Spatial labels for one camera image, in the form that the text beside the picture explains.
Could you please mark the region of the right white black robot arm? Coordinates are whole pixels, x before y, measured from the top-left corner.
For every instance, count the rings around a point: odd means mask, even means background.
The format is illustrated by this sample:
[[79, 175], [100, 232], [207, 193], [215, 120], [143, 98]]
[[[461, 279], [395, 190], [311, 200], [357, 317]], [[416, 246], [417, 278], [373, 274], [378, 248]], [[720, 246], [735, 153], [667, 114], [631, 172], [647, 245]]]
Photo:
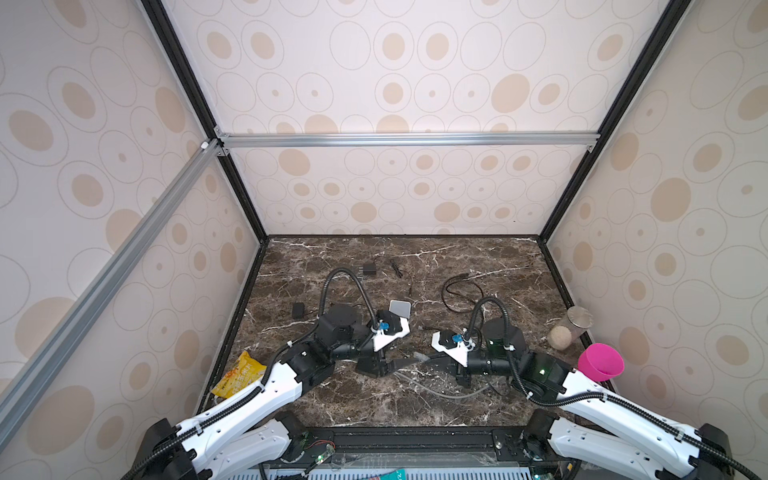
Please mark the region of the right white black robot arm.
[[554, 453], [630, 479], [757, 476], [732, 458], [723, 430], [658, 416], [556, 357], [529, 349], [496, 297], [475, 304], [464, 332], [435, 333], [432, 346], [457, 380], [502, 377], [536, 405], [521, 434], [532, 460]]

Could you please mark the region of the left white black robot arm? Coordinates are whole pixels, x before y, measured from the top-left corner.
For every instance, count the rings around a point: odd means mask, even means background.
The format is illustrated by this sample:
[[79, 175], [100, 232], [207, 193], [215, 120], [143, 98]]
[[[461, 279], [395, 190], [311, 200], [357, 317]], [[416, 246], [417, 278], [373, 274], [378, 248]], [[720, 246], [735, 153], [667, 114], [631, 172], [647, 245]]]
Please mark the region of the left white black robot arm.
[[[355, 309], [336, 304], [326, 308], [332, 281], [348, 277], [357, 287], [370, 320], [364, 324]], [[139, 453], [125, 479], [213, 479], [224, 475], [224, 451], [237, 445], [266, 448], [266, 436], [252, 427], [292, 403], [330, 377], [336, 361], [350, 353], [354, 359], [377, 360], [383, 348], [376, 340], [394, 326], [382, 326], [362, 281], [346, 267], [333, 269], [321, 289], [313, 327], [278, 349], [262, 377], [220, 404], [176, 425], [163, 419], [145, 433]]]

